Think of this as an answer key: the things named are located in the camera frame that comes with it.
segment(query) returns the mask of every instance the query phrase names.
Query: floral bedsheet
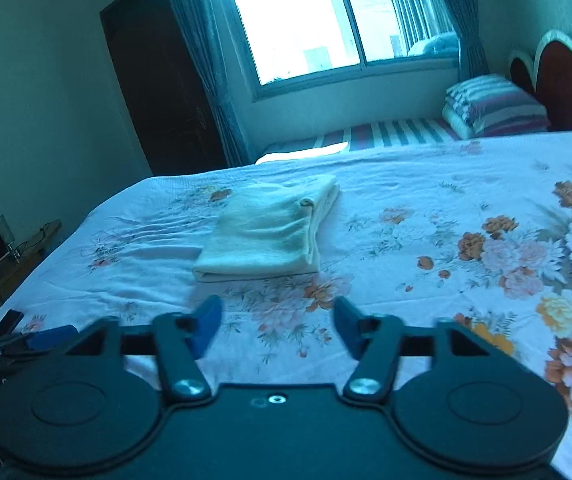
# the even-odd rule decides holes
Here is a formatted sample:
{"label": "floral bedsheet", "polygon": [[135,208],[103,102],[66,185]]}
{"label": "floral bedsheet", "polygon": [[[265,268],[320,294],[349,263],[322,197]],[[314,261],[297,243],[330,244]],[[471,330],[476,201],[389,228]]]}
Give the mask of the floral bedsheet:
{"label": "floral bedsheet", "polygon": [[[227,198],[249,182],[332,173],[322,272],[197,283],[191,267]],[[571,421],[554,464],[572,479],[572,133],[375,149],[147,179],[95,209],[0,310],[24,331],[98,317],[143,324],[224,299],[208,380],[342,386],[354,369],[333,299],[431,326],[451,317],[552,383]],[[397,387],[425,370],[404,358]],[[147,358],[128,367],[155,381]]]}

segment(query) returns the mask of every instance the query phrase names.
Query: window frame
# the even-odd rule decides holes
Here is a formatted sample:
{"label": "window frame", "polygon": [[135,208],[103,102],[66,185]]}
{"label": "window frame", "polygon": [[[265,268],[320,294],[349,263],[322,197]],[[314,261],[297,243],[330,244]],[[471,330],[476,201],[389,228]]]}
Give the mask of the window frame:
{"label": "window frame", "polygon": [[294,76],[282,81],[274,81],[262,85],[255,63],[255,56],[243,26],[239,7],[235,0],[220,0],[228,28],[230,30],[237,57],[242,66],[242,73],[251,91],[253,102],[268,99],[289,92],[305,90],[317,86],[400,72],[421,70],[438,70],[457,68],[459,52],[448,54],[422,54],[421,56],[403,56],[392,59],[368,61],[364,51],[357,19],[352,9],[351,0],[342,0],[351,24],[355,47],[359,55],[359,64],[342,66],[319,72]]}

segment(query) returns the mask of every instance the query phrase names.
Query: door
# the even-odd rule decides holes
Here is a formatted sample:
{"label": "door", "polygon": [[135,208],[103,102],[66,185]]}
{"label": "door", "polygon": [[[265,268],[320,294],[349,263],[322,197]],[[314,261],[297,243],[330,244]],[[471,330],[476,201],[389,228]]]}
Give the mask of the door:
{"label": "door", "polygon": [[101,12],[112,63],[154,175],[226,167],[208,100],[168,0]]}

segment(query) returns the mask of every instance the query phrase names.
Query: folded towel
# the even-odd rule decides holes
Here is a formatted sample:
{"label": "folded towel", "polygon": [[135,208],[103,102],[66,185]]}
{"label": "folded towel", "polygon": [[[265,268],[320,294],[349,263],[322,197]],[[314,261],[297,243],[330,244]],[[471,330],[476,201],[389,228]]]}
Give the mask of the folded towel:
{"label": "folded towel", "polygon": [[338,192],[332,175],[236,191],[193,267],[195,277],[226,282],[318,272],[317,228]]}

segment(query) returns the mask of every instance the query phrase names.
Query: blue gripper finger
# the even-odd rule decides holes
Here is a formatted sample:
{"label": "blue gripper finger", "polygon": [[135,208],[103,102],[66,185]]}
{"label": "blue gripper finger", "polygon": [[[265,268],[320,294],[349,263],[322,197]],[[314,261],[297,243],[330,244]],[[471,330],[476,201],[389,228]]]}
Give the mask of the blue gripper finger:
{"label": "blue gripper finger", "polygon": [[368,340],[361,333],[361,322],[365,319],[367,319],[366,316],[346,298],[340,296],[335,299],[333,308],[335,329],[352,358],[356,360],[361,359],[368,347]]}
{"label": "blue gripper finger", "polygon": [[201,359],[219,330],[223,307],[218,296],[208,297],[189,317],[194,321],[187,344],[194,359]]}

